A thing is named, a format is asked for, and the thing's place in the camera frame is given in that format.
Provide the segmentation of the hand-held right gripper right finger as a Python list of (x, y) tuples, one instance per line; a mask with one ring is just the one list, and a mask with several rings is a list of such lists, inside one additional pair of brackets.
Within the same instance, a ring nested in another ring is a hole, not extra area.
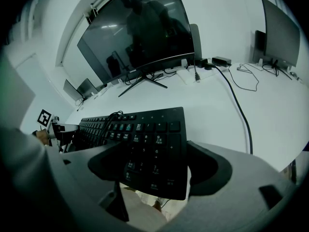
[(258, 232), (286, 207), (296, 185), (251, 154), (187, 142), (189, 198), (168, 232)]

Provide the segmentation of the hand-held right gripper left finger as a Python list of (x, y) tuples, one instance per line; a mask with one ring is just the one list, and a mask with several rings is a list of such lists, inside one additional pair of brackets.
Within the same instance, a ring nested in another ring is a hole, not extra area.
[(101, 180), (88, 168), (89, 160), (103, 152), (119, 149), (120, 143), (110, 147), (59, 154), (47, 148), (51, 173), (61, 196), (72, 212), (73, 219), (83, 232), (130, 232), (131, 226), (106, 212), (106, 205), (115, 194), (115, 182)]

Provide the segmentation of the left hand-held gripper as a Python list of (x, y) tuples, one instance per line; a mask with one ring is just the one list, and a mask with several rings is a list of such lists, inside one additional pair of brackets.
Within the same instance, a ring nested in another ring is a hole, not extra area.
[(37, 123), (42, 126), (40, 130), (46, 129), (50, 136), (48, 146), (58, 147), (60, 153), (68, 151), (74, 132), (79, 130), (78, 125), (63, 124), (59, 122), (59, 117), (42, 109)]

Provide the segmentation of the person's left hand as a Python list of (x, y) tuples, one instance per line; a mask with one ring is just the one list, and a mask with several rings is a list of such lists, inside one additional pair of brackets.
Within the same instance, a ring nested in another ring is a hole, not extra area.
[(49, 145), (50, 136), (46, 129), (36, 130), (32, 133), (32, 135), (39, 139), (43, 145)]

